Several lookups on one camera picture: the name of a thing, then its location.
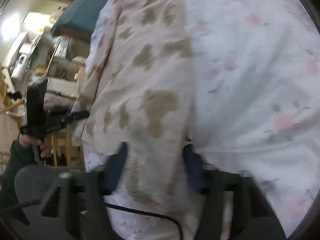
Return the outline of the green left sleeve forearm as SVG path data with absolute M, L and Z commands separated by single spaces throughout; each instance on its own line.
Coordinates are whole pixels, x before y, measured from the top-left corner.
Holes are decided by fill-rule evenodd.
M 31 146 L 22 147 L 19 140 L 12 142 L 10 159 L 4 173 L 1 175 L 1 210 L 18 204 L 15 192 L 15 177 L 25 166 L 36 164 Z

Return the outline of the left hand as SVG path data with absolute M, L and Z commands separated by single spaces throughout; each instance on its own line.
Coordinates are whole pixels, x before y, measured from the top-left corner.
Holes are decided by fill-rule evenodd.
M 41 149 L 40 156 L 45 158 L 51 154 L 52 151 L 52 135 L 46 135 L 43 140 L 31 137 L 27 134 L 20 134 L 18 141 L 23 148 L 29 148 L 30 146 L 39 146 Z

